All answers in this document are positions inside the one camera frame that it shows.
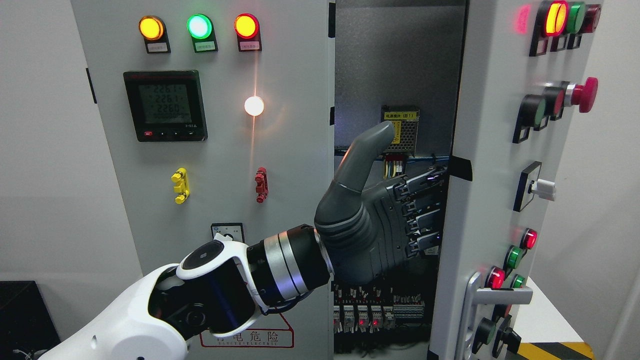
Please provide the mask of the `grey robotic left hand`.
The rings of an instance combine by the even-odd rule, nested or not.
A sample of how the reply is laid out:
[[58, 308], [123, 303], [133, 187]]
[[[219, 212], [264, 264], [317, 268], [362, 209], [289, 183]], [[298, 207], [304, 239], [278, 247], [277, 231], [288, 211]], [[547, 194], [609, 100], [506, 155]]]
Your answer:
[[382, 121], [357, 136], [315, 214], [334, 276], [352, 285], [370, 283], [442, 242], [446, 167], [365, 187], [375, 159], [394, 135], [393, 123]]

